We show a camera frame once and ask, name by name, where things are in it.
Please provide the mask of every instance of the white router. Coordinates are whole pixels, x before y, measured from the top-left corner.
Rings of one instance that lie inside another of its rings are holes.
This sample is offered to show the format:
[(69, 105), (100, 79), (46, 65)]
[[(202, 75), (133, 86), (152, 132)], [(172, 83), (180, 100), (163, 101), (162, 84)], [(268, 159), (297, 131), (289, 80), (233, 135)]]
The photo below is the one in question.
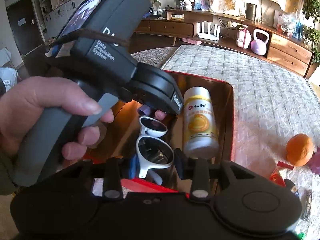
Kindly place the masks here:
[(204, 33), (204, 22), (202, 22), (201, 32), (200, 32), (200, 23), (197, 23), (197, 33), (199, 38), (217, 41), (220, 36), (220, 26), (215, 24), (213, 34), (210, 34), (210, 31), (211, 31), (211, 23), (208, 23), (208, 33)]

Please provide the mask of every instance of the pink kettlebell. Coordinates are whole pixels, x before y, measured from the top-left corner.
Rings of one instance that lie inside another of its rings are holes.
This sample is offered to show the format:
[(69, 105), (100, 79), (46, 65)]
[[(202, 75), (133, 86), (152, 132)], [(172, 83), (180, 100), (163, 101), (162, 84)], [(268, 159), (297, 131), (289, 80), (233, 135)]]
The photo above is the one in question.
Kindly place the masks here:
[[(262, 34), (266, 35), (267, 40), (263, 41), (263, 40), (258, 39), (257, 33), (262, 33)], [(258, 54), (260, 56), (265, 55), (267, 52), (267, 43), (268, 43), (269, 39), (270, 39), (269, 33), (265, 32), (263, 30), (255, 29), (253, 32), (253, 41), (251, 42), (252, 52), (254, 52), (255, 54)]]

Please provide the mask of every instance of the dark door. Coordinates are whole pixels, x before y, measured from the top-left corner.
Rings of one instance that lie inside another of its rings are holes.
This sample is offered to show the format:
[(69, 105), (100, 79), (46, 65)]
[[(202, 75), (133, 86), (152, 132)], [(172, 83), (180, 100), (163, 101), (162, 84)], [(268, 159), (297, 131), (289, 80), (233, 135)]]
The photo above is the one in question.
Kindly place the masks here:
[(21, 55), (43, 43), (31, 0), (20, 0), (7, 8), (9, 23)]

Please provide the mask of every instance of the white bottle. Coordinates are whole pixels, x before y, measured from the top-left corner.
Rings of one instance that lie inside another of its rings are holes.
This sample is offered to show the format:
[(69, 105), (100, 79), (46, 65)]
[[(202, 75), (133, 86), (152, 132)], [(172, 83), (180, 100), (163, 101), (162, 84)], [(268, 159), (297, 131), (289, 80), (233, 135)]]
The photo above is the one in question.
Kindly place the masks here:
[(184, 94), (183, 151), (187, 157), (211, 159), (219, 151), (217, 127), (210, 93), (192, 87)]

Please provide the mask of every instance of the sunglasses lens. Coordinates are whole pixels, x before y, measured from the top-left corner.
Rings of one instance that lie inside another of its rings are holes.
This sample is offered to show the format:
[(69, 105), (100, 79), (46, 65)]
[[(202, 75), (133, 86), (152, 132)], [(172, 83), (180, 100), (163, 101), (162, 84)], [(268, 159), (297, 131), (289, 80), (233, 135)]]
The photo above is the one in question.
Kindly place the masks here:
[(152, 137), (142, 137), (138, 143), (141, 155), (155, 164), (168, 164), (173, 160), (170, 147)]
[(145, 127), (151, 130), (155, 130), (159, 132), (165, 132), (167, 130), (166, 126), (157, 120), (149, 119), (149, 118), (141, 118), (140, 121), (142, 125), (144, 125)]

